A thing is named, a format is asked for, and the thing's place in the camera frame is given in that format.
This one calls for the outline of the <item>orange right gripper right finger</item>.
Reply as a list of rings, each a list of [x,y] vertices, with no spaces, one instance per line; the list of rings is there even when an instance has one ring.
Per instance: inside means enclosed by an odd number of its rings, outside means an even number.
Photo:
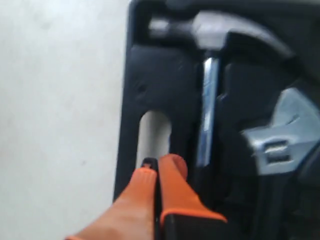
[[[167,154],[158,160],[162,212],[160,224],[165,240],[224,240],[228,220],[203,205],[187,183],[185,160]]]

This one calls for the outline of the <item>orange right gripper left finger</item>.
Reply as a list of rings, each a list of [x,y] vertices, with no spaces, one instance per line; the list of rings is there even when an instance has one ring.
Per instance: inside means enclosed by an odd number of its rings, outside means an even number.
[[[157,160],[145,158],[115,202],[94,222],[67,240],[153,240]]]

